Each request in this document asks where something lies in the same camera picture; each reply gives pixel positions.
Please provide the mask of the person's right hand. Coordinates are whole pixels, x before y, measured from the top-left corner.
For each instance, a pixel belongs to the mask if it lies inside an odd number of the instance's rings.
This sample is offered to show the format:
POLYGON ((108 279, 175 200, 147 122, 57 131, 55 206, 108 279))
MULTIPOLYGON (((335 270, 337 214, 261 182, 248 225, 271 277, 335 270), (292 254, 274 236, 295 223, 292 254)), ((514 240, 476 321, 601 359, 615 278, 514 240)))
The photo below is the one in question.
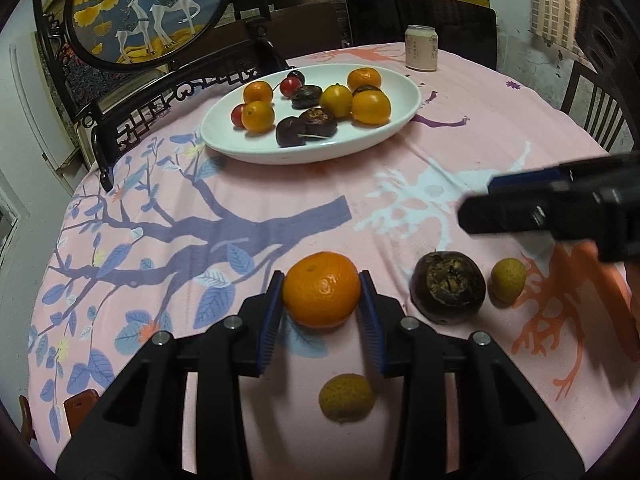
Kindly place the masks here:
POLYGON ((626 281, 631 292, 630 308, 631 313, 640 323, 640 264, 638 261, 627 261, 625 263, 626 281))

